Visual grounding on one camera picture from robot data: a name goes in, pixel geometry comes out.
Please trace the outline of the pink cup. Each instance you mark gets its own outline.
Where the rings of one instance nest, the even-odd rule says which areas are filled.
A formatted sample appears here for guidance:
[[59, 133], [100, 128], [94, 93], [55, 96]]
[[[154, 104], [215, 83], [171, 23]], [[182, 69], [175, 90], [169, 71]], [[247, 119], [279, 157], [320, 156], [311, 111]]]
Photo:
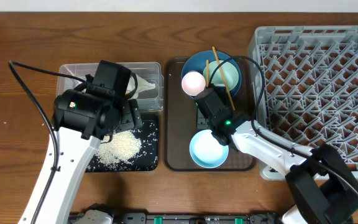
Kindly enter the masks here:
[[204, 76], [197, 71], [188, 72], [181, 80], [182, 90], [189, 96], [196, 96], [206, 87]]

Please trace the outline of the white tissue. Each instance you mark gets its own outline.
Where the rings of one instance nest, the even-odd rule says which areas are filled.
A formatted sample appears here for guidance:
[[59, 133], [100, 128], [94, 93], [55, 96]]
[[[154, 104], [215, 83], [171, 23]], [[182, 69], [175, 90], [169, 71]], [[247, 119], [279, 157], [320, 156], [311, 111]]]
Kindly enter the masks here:
[[137, 79], [137, 88], [135, 88], [135, 80], [133, 76], [130, 77], [127, 86], [126, 91], [129, 91], [130, 93], [126, 96], [130, 96], [131, 99], [136, 99], [142, 92], [153, 90], [156, 87], [156, 84], [150, 83], [138, 75], [136, 75], [136, 79]]

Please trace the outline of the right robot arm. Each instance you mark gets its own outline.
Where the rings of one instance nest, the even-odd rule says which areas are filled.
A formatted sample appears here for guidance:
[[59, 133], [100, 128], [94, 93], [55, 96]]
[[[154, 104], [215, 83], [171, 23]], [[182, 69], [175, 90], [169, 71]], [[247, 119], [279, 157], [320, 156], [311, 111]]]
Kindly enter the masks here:
[[197, 104], [213, 136], [285, 177], [295, 201], [282, 223], [346, 223], [358, 210], [358, 181], [330, 145], [291, 142], [224, 105]]

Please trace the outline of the white rice pile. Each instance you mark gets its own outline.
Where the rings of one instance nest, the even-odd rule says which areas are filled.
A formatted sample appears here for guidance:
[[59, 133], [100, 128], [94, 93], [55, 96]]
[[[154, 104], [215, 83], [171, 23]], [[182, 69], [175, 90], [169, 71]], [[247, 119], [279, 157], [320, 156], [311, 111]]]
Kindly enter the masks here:
[[142, 141], [136, 138], [131, 131], [114, 134], [112, 141], [100, 144], [96, 157], [107, 166], [117, 165], [120, 162], [129, 163], [141, 149]]

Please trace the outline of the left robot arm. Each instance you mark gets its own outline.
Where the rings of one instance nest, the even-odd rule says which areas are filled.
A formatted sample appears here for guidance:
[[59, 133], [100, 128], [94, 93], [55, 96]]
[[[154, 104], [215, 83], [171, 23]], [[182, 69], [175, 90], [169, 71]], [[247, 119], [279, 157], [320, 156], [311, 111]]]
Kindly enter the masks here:
[[136, 100], [76, 90], [57, 96], [47, 155], [20, 223], [66, 223], [85, 170], [103, 138], [140, 126]]

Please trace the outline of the light blue bowl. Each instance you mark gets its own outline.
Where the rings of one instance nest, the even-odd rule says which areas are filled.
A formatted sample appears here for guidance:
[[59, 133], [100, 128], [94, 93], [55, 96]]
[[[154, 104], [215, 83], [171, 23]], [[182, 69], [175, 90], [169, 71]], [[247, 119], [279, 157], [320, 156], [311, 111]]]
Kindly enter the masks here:
[[218, 143], [211, 130], [204, 129], [192, 137], [189, 152], [197, 165], [206, 169], [214, 169], [225, 162], [229, 154], [229, 147]]

